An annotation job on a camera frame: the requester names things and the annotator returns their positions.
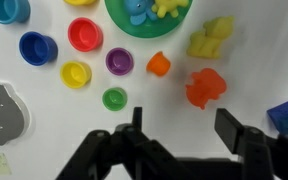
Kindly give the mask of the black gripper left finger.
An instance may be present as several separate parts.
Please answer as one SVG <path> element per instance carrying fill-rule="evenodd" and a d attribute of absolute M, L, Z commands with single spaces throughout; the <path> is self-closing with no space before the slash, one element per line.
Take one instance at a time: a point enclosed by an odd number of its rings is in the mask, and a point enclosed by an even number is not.
<path fill-rule="evenodd" d="M 142 132 L 142 108 L 135 107 L 131 123 L 113 134 L 91 131 L 56 180 L 104 180 L 122 164 L 133 180 L 194 180 L 196 176 L 159 142 Z"/>

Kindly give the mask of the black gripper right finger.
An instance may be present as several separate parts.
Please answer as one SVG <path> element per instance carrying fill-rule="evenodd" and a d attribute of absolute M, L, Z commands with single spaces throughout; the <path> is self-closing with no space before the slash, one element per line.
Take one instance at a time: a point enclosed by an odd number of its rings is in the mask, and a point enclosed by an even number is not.
<path fill-rule="evenodd" d="M 216 110 L 214 129 L 228 150 L 241 159 L 242 180 L 288 180 L 288 134 L 269 137 L 241 124 L 227 109 Z"/>

